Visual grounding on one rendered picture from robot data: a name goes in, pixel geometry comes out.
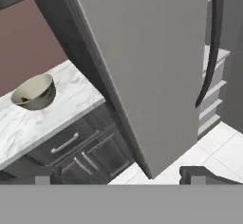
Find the grey fridge freezer door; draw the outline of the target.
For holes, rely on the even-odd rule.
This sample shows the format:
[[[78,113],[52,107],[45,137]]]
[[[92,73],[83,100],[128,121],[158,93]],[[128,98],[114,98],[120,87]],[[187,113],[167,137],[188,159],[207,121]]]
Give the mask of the grey fridge freezer door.
[[[207,0],[71,0],[95,64],[158,176],[197,140]]]

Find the grey fridge body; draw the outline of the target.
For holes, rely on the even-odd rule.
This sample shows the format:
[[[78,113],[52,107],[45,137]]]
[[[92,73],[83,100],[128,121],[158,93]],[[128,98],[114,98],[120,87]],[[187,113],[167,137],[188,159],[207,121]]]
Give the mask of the grey fridge body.
[[[132,159],[144,172],[144,158],[135,142],[132,130],[128,126],[128,121],[113,100],[114,90],[106,84],[106,72],[99,68],[93,59],[92,54],[86,44],[81,27],[78,24],[78,14],[71,0],[34,0],[40,12],[44,15],[51,31],[65,52],[67,58],[85,75],[85,77],[95,86],[105,99],[107,114],[115,122],[119,133],[122,135],[125,146]],[[204,54],[202,64],[202,84],[205,79],[206,68],[209,59],[211,40],[211,19],[212,0],[207,0],[207,16],[204,37]],[[219,47],[215,73],[209,90],[202,101],[198,111],[198,141],[206,132],[207,127],[215,124],[215,112],[220,104],[218,97],[218,84],[223,80],[224,62],[227,60],[227,53]]]

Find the dark grey cupboard door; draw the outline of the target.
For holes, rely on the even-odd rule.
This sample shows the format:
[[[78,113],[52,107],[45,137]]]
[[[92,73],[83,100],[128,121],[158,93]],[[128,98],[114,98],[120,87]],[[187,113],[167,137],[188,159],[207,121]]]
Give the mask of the dark grey cupboard door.
[[[77,158],[84,166],[86,166],[89,170],[92,171],[92,176],[87,174],[82,168],[79,167],[78,164],[74,161],[74,158]],[[64,159],[60,164],[61,168],[61,180],[63,184],[106,184],[106,179],[96,170],[94,170],[91,166],[89,166],[83,158],[74,154],[71,157]]]
[[[115,131],[98,136],[84,152],[110,179],[123,172],[132,161],[122,136]]]

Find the dark grey drawer front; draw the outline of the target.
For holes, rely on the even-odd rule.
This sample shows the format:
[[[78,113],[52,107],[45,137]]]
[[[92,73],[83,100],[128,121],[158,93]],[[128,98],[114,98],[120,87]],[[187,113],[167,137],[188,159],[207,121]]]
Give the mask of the dark grey drawer front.
[[[70,140],[77,132],[79,133],[79,137],[70,145],[68,145],[65,149],[56,154],[50,153],[50,150],[52,148],[57,148],[66,141]],[[81,118],[70,124],[58,134],[54,135],[49,140],[46,140],[38,147],[31,150],[29,153],[27,153],[27,156],[36,160],[40,164],[49,165],[50,163],[54,162],[65,153],[70,151],[74,146],[79,145],[85,140],[89,140],[91,137],[96,136],[99,133],[100,130],[97,129],[95,126],[92,126],[86,118]]]

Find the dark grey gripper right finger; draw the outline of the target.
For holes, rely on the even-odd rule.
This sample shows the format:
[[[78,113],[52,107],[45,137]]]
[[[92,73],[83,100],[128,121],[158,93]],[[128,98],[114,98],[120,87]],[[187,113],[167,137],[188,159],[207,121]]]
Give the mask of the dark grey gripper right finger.
[[[204,166],[181,166],[180,185],[241,185],[241,182],[217,176]]]

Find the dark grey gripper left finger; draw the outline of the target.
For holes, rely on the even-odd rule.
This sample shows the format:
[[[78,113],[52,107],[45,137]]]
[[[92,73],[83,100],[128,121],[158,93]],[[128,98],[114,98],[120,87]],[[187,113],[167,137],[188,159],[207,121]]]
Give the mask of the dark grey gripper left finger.
[[[14,177],[6,177],[2,179],[3,185],[60,185],[61,168],[42,166],[34,170],[27,170],[16,174]]]

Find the beige bowl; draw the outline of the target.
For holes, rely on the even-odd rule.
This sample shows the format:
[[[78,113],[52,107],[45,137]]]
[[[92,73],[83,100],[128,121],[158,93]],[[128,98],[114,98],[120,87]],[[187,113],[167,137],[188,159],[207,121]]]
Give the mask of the beige bowl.
[[[42,110],[51,105],[56,96],[56,86],[50,74],[36,75],[20,84],[11,94],[13,104],[29,111]]]

